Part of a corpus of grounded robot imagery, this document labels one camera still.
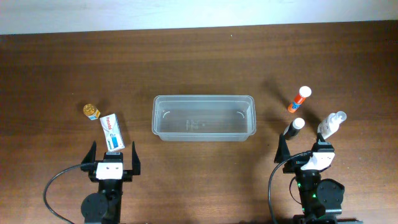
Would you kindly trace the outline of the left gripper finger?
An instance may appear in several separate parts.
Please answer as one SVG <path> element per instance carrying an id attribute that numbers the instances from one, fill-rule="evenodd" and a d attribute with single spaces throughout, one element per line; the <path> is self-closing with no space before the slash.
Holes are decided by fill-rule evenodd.
<path id="1" fill-rule="evenodd" d="M 140 175 L 141 174 L 141 162 L 139 160 L 139 156 L 136 152 L 135 142 L 132 142 L 132 174 Z"/>
<path id="2" fill-rule="evenodd" d="M 95 157 L 96 157 L 96 141 L 93 141 L 90 150 L 83 158 L 81 162 L 81 171 L 91 171 L 95 166 Z"/>

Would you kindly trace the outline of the white calamine lotion bottle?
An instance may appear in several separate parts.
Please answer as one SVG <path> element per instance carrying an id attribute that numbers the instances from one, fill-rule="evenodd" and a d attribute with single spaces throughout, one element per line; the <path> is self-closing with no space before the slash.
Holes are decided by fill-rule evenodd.
<path id="1" fill-rule="evenodd" d="M 330 113 L 327 118 L 325 118 L 317 128 L 317 132 L 320 133 L 323 139 L 329 138 L 332 134 L 337 132 L 340 124 L 347 119 L 347 115 L 343 111 L 338 111 L 336 113 Z"/>

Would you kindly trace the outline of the white Panadol medicine box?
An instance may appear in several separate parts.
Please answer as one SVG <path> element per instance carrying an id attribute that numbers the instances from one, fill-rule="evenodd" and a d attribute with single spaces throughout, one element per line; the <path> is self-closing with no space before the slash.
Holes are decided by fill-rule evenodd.
<path id="1" fill-rule="evenodd" d="M 118 117 L 116 114 L 103 116 L 100 119 L 103 128 L 106 146 L 109 152 L 118 151 L 125 148 L 121 130 L 119 128 Z"/>

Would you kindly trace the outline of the black bottle white cap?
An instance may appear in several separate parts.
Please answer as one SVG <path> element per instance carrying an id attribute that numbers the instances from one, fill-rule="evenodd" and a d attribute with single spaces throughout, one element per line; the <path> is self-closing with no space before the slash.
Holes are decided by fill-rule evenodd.
<path id="1" fill-rule="evenodd" d="M 293 139 L 300 130 L 305 126 L 305 121 L 303 118 L 295 118 L 284 130 L 283 135 L 285 139 L 291 140 Z"/>

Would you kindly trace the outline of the small jar gold lid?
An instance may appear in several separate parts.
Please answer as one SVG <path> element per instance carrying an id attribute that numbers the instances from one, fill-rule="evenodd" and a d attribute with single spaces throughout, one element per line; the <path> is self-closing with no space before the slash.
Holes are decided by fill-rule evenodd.
<path id="1" fill-rule="evenodd" d="M 86 104 L 83 107 L 83 113 L 90 120 L 96 120 L 100 116 L 100 111 L 98 110 L 98 108 L 95 105 L 92 105 L 92 104 Z"/>

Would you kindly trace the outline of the orange bottle white cap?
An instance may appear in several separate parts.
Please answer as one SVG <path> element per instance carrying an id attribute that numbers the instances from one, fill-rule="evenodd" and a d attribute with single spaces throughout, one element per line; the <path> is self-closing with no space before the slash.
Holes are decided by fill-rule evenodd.
<path id="1" fill-rule="evenodd" d="M 294 113 L 301 106 L 301 104 L 312 94 L 312 89 L 309 86 L 301 86 L 297 96 L 293 102 L 288 106 L 288 111 Z"/>

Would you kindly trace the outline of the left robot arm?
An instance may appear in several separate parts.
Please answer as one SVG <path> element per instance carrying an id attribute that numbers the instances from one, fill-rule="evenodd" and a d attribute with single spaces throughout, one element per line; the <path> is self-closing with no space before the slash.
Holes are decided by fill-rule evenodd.
<path id="1" fill-rule="evenodd" d="M 132 168 L 126 170 L 123 153 L 106 152 L 102 160 L 96 159 L 94 142 L 81 162 L 81 170 L 89 179 L 98 184 L 98 191 L 89 194 L 81 203 L 81 214 L 85 223 L 119 223 L 123 183 L 132 182 L 135 175 L 141 174 L 141 162 L 132 143 Z"/>

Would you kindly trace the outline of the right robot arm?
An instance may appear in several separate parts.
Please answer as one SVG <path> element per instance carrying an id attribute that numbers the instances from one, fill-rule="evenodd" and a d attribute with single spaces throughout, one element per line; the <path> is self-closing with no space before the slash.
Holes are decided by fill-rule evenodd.
<path id="1" fill-rule="evenodd" d="M 285 174 L 294 174 L 292 180 L 297 182 L 300 195 L 299 204 L 302 214 L 294 215 L 294 223 L 361 223 L 355 218 L 339 219 L 342 214 L 341 204 L 345 187 L 333 179 L 322 179 L 321 172 L 331 166 L 335 157 L 335 149 L 331 143 L 324 140 L 320 133 L 309 151 L 291 155 L 283 134 L 279 136 L 279 145 L 274 162 L 277 166 L 272 171 L 268 183 L 268 204 L 272 221 L 276 218 L 271 202 L 272 178 L 278 168 L 282 167 Z"/>

